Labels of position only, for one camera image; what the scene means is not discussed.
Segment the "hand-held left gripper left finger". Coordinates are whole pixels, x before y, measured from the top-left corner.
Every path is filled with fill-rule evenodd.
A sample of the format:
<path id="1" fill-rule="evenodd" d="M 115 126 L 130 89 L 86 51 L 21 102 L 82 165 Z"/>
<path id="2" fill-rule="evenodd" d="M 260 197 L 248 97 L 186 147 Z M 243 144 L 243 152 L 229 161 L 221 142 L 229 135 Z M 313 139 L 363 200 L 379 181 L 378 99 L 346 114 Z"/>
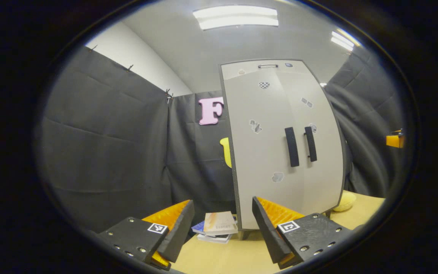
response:
<path id="1" fill-rule="evenodd" d="M 125 217 L 96 236 L 119 253 L 169 271 L 186 242 L 194 215 L 194 202 L 188 199 L 147 217 Z"/>

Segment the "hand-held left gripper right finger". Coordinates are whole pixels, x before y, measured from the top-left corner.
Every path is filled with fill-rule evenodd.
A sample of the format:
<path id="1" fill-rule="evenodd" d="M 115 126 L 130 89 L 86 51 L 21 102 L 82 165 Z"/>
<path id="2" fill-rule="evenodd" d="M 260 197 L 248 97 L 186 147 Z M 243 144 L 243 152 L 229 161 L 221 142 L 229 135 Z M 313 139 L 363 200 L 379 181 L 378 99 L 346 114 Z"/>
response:
<path id="1" fill-rule="evenodd" d="M 321 213 L 303 215 L 264 198 L 252 198 L 252 213 L 273 264 L 305 263 L 333 250 L 353 234 Z"/>

